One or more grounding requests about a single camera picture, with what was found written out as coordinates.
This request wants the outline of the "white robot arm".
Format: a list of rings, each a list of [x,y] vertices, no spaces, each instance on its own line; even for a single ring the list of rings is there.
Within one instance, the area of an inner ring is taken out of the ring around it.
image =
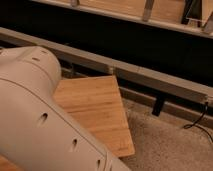
[[[54,100],[56,56],[0,49],[0,155],[24,171],[131,171]]]

